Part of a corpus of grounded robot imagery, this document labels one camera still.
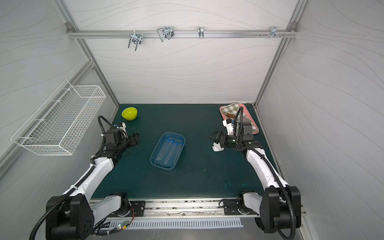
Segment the white gauze wipe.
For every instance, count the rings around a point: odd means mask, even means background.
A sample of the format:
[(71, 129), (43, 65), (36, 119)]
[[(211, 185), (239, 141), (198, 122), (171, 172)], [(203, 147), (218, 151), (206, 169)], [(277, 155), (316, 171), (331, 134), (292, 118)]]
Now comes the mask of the white gauze wipe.
[(220, 143), (213, 142), (212, 149), (214, 152), (221, 152), (224, 150), (224, 147), (222, 147)]

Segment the blue capped test tube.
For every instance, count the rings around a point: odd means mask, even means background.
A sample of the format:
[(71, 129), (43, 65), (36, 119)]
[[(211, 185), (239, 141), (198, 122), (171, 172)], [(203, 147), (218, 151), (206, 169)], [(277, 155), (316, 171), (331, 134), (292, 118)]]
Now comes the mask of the blue capped test tube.
[(172, 143), (173, 143), (173, 140), (172, 140), (172, 139), (167, 139), (167, 140), (164, 142), (162, 148), (160, 149), (159, 154), (157, 155), (157, 158), (156, 158), (157, 161), (159, 161), (159, 160), (163, 157), (164, 152), (167, 151), (169, 145), (172, 144)]

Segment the clear test tube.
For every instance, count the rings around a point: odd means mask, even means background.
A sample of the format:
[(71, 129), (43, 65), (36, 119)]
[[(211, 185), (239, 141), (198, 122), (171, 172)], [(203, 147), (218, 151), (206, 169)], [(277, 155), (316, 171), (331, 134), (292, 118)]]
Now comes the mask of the clear test tube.
[(174, 163), (173, 163), (174, 166), (177, 164), (177, 161), (178, 161), (178, 159), (180, 157), (180, 154), (181, 154), (181, 151), (183, 149), (183, 146), (184, 146), (184, 143), (180, 143), (179, 148), (178, 148), (178, 150), (176, 152), (175, 159), (174, 159)]
[(160, 155), (158, 157), (159, 161), (164, 157), (164, 155), (169, 150), (169, 148), (173, 145), (173, 143), (174, 143), (174, 139), (168, 139), (167, 145), (164, 147), (163, 151), (160, 153)]
[(177, 146), (178, 146), (178, 143), (176, 142), (176, 143), (173, 145), (173, 147), (171, 148), (171, 150), (170, 150), (168, 156), (166, 157), (166, 160), (164, 161), (164, 164), (165, 164), (165, 165), (168, 164), (168, 161), (169, 161), (169, 159), (171, 158), (171, 156), (172, 156), (172, 154), (173, 154), (173, 152), (174, 152), (174, 150), (175, 150), (175, 148), (176, 148)]

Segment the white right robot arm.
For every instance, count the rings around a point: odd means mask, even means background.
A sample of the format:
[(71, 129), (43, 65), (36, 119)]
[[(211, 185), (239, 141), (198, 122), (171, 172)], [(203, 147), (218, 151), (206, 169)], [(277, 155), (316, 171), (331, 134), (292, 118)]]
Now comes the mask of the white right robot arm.
[(263, 187), (263, 194), (241, 191), (236, 201), (221, 201), (225, 215), (255, 215), (258, 228), (266, 234), (278, 233), (284, 240), (292, 240), (301, 227), (301, 193), (285, 181), (271, 164), (258, 141), (254, 141), (249, 122), (224, 120), (226, 131), (217, 131), (213, 151), (233, 148), (241, 152), (255, 170)]

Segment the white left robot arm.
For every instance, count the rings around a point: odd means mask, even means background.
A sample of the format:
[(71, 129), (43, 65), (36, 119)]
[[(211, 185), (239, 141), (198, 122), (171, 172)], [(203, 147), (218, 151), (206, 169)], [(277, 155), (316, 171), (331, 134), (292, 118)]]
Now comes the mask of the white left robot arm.
[(52, 197), (46, 205), (46, 239), (84, 240), (100, 233), (108, 215), (132, 212), (127, 193), (110, 194), (91, 205), (90, 200), (109, 172), (128, 148), (140, 143), (139, 134), (128, 135), (125, 127), (112, 128), (103, 134), (103, 147), (91, 159), (90, 168), (61, 196)]

